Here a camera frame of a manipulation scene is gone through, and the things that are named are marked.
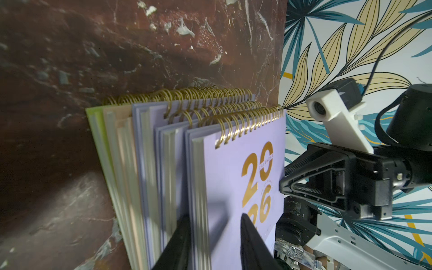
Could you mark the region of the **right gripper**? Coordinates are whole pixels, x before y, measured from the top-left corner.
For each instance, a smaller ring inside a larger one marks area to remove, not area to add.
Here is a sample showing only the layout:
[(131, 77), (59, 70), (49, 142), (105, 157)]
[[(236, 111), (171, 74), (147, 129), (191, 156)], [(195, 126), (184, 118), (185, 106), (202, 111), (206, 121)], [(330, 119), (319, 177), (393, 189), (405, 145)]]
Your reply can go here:
[(413, 176), (408, 159), (380, 146), (372, 154), (315, 143), (285, 167), (280, 192), (337, 210), (352, 219), (391, 219), (393, 193)]

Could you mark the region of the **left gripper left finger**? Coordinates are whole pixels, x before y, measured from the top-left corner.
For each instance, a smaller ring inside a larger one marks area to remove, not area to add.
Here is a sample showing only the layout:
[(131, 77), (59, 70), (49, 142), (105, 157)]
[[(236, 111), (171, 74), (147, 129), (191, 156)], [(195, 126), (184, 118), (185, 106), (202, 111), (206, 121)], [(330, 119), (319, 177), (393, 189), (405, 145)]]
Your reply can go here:
[(152, 270), (187, 270), (191, 249), (190, 217), (183, 216)]

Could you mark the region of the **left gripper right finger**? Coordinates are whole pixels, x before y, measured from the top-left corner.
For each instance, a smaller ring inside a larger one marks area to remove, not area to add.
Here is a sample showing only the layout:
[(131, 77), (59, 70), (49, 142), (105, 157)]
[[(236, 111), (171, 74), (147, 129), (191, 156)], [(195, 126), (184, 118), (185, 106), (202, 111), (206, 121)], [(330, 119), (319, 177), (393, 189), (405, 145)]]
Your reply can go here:
[(281, 270), (250, 217), (243, 213), (240, 225), (240, 258), (243, 270)]

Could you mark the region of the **purple calendar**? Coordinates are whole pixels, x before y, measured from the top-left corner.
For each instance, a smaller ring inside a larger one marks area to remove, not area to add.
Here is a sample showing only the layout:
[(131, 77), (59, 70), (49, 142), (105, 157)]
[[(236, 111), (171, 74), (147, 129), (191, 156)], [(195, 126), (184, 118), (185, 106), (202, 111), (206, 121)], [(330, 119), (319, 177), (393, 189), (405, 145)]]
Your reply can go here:
[(251, 222), (272, 254), (284, 208), (285, 111), (281, 106), (205, 117), (186, 131), (191, 270), (240, 270), (241, 222)]
[(258, 101), (181, 110), (168, 125), (156, 129), (156, 177), (161, 194), (162, 247), (172, 238), (180, 219), (189, 213), (185, 133), (202, 119), (219, 114), (261, 108)]
[(197, 110), (198, 115), (202, 116), (214, 107), (228, 105), (242, 109), (252, 101), (255, 101), (255, 94), (251, 90), (204, 87), (172, 91), (162, 89), (148, 96), (140, 95), (138, 103), (132, 106), (138, 179), (151, 268), (161, 257), (167, 241), (163, 215), (165, 196), (157, 165), (160, 155), (157, 128), (179, 120), (183, 111)]

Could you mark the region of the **pink calendar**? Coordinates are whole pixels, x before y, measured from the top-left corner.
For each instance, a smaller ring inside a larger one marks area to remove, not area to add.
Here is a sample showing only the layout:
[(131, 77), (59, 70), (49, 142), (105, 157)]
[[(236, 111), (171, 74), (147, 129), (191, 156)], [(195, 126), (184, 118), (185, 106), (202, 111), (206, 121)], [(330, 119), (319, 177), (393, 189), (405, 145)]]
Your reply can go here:
[(136, 260), (135, 270), (147, 270), (147, 242), (142, 216), (141, 195), (138, 184), (136, 158), (132, 146), (132, 104), (126, 99), (109, 100), (103, 110), (103, 118), (108, 136), (110, 153), (120, 198), (124, 204), (128, 239)]

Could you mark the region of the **green calendar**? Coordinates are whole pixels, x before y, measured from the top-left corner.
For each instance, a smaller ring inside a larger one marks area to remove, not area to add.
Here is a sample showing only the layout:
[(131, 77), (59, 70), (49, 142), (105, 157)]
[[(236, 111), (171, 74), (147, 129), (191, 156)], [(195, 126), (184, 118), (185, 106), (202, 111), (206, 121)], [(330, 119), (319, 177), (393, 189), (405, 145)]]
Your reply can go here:
[(131, 269), (135, 269), (136, 260), (134, 257), (134, 248), (128, 235), (127, 218), (124, 209), (124, 202), (120, 195), (117, 179), (114, 172), (114, 163), (111, 157), (108, 136), (103, 117), (104, 106), (98, 106), (86, 109), (86, 115), (90, 124), (90, 130), (96, 146), (99, 161), (102, 167), (103, 175), (108, 186), (112, 205), (117, 216), (123, 242), (126, 247)]

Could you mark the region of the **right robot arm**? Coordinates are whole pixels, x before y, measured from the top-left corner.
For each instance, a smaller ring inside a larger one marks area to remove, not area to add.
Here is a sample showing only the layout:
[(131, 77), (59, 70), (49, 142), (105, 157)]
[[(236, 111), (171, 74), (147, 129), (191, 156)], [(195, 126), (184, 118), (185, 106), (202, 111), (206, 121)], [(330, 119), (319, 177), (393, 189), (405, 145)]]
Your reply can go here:
[(343, 79), (312, 95), (310, 115), (323, 122), (329, 143), (316, 142), (285, 168), (280, 191), (285, 210), (276, 236), (309, 246), (354, 270), (427, 270), (432, 247), (409, 238), (422, 235), (406, 211), (430, 209), (395, 204), (418, 187), (432, 184), (432, 87), (414, 84), (390, 105), (388, 128), (379, 112), (372, 146), (361, 131), (357, 111), (363, 95), (353, 79)]

